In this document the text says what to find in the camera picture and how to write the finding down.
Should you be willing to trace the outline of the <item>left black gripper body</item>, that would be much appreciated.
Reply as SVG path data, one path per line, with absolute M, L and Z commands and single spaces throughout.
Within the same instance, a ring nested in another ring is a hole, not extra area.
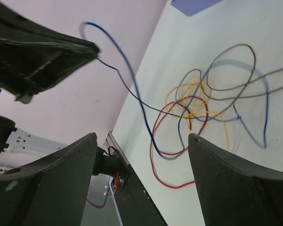
M 0 70 L 0 89 L 15 96 L 15 101 L 29 104 L 33 98 L 30 85 L 22 78 L 18 78 L 10 73 Z

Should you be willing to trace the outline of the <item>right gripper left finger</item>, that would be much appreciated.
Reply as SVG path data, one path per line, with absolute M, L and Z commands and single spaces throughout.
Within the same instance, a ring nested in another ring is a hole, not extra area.
M 97 147 L 90 133 L 0 174 L 0 226 L 79 226 Z

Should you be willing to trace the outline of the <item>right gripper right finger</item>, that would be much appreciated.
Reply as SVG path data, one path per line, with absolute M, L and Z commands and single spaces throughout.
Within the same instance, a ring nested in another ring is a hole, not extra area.
M 205 225 L 283 226 L 283 172 L 191 133 L 188 153 Z

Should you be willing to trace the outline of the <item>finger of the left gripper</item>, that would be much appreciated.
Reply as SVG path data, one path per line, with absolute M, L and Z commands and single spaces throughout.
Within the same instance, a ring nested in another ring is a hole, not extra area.
M 24 79 L 36 95 L 96 59 L 99 52 L 95 44 L 0 39 L 0 70 Z
M 94 47 L 94 43 L 69 35 L 58 33 L 54 30 L 37 24 L 12 9 L 8 8 L 0 2 L 0 25 L 11 28 L 13 31 L 22 31 L 28 34 L 38 35 L 43 38 L 53 39 L 54 41 L 69 42 L 71 44 L 79 44 Z

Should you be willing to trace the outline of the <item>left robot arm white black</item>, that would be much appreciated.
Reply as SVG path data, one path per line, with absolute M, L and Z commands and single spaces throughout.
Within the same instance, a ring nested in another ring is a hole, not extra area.
M 35 95 L 95 60 L 99 52 L 93 42 L 41 26 L 0 2 L 0 92 L 6 90 L 16 101 L 30 103 Z M 0 154 L 44 157 L 64 147 L 25 132 L 0 116 Z

